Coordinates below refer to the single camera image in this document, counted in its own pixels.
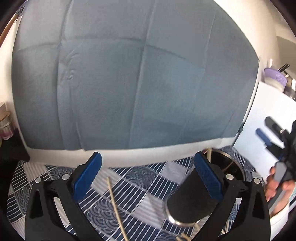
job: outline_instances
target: metal rim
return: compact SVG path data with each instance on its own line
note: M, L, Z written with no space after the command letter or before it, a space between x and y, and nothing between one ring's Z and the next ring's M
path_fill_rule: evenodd
M220 153L220 154L228 157L229 159L231 159L238 166L238 168L241 170L242 176L243 176L243 181L246 180L246 175L244 173L243 168L241 167L241 165L232 156L230 156L229 154L225 153L224 151L221 151L221 150L218 150L218 149L215 149L215 148L211 148L211 149L212 149L212 152L218 152L218 153ZM207 153L207 149L203 150L202 152L203 152L203 154L206 154Z
M185 228L189 228L189 227L194 227L196 223L198 223L200 220L194 222L194 223L182 223L176 219L174 219L171 214L170 214L170 211L168 210L168 199L169 197L172 195L172 193L174 192L171 192L169 193L165 200L164 200L164 210L165 210L165 214L167 215L169 221L172 223L172 224L175 224L177 226L180 226L180 227L185 227Z

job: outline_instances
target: hand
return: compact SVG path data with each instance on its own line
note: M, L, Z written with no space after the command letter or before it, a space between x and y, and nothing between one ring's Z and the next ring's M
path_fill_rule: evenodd
M276 168L272 167L270 169L270 175L267 177L267 184L265 185L265 196L266 200L269 201L272 197L276 194L276 189L279 185L279 182L274 180L274 174L276 172ZM295 181L289 180L282 184L283 191L286 191L283 198L278 202L276 207L274 208L273 212L270 214L270 216L274 216L280 211L283 210L283 208L289 203L289 197L294 191L295 188Z

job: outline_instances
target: white panel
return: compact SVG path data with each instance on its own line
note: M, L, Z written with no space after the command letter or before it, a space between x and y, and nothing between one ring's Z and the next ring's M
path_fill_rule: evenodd
M283 147L281 141L264 125L267 116L271 116L282 128L291 131L292 123L296 120L296 102L274 87L260 82L243 132L234 147L253 164L264 179L277 159L265 149L264 142L255 135L255 130L261 128L272 142Z

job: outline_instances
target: blue and white patterned fabric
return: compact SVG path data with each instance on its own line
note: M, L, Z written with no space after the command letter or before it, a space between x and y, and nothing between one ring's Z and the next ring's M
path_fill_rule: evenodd
M233 147L222 150L242 165L247 180L259 177L248 160ZM182 182L192 166L193 157L187 157L146 166L101 169L79 206L104 240L123 240L110 202L106 181L109 176L119 215L130 241L175 241L176 236L182 232L193 237L208 217L200 220L195 227L181 228L170 223L163 210L163 200ZM23 238L27 204L34 179L40 176L44 180L56 180L65 173L71 174L73 170L68 167L19 162L10 186L7 217ZM55 203L66 230L75 234L60 200L55 198ZM225 232L231 228L238 208L239 200L223 229Z

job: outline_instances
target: metal rivet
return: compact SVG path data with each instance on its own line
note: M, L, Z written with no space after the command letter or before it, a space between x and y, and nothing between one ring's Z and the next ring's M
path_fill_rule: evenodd
M62 176L62 179L63 180L68 180L70 178L70 175L69 174L64 174L63 176Z
M226 178L227 178L228 180L233 180L234 177L233 177L231 174L227 174L227 175L226 175Z
M254 178L254 183L259 184L260 180L258 178Z
M39 183L41 181L42 181L42 178L40 178L40 177L38 177L38 178L35 179L35 183Z

